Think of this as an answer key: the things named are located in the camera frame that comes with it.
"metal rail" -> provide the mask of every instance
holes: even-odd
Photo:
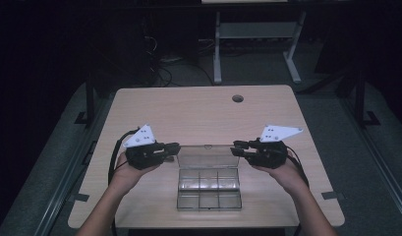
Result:
[[[402,214],[402,189],[399,183],[396,181],[393,173],[388,168],[388,165],[384,161],[383,156],[376,148],[371,136],[356,121],[355,117],[353,116],[353,107],[350,102],[346,100],[341,100],[341,105],[346,111],[346,114],[349,116],[350,121],[357,131],[358,135],[371,153],[373,161],[380,172],[381,179],[384,181],[384,184],[389,191],[391,198],[396,203],[397,208]]]

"black device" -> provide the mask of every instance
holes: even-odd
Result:
[[[255,152],[245,149],[255,148]],[[287,147],[283,142],[262,143],[257,138],[254,141],[235,141],[231,152],[235,156],[244,157],[250,165],[263,166],[275,169],[286,162]]]
[[[177,155],[180,148],[178,143],[154,143],[146,146],[127,147],[125,155],[131,166],[142,170],[162,164],[167,157]]]

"dark background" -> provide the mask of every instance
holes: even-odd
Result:
[[[310,10],[301,40],[325,40],[320,72],[362,60],[367,80],[402,122],[402,1],[375,3],[342,12]],[[213,38],[211,12],[157,12],[147,21],[143,14],[78,10],[89,6],[95,3],[0,0],[0,224],[88,77],[101,96],[120,87],[149,87],[149,66],[157,59],[145,53],[145,34],[157,38],[160,53],[180,50],[194,61],[198,38]]]

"person's hand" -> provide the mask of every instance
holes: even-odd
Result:
[[[137,185],[143,175],[159,166],[156,165],[143,170],[138,170],[128,163],[123,164],[126,161],[127,157],[125,156],[125,153],[122,152],[120,156],[118,156],[117,169],[115,170],[114,176],[109,184],[109,187],[113,188],[115,192],[121,196],[128,194],[128,192]]]
[[[254,169],[261,170],[267,172],[271,177],[273,177],[281,187],[288,194],[292,194],[292,192],[296,190],[300,190],[301,188],[308,188],[306,183],[303,181],[301,175],[299,174],[298,168],[295,164],[289,159],[286,159],[286,163],[279,166],[276,169],[266,168],[262,166],[253,166]]]

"person's right hand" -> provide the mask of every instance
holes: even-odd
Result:
[[[293,194],[295,191],[300,191],[302,188],[308,188],[299,174],[298,168],[289,158],[286,159],[286,163],[276,169],[262,166],[253,166],[253,168],[267,172],[288,194]]]

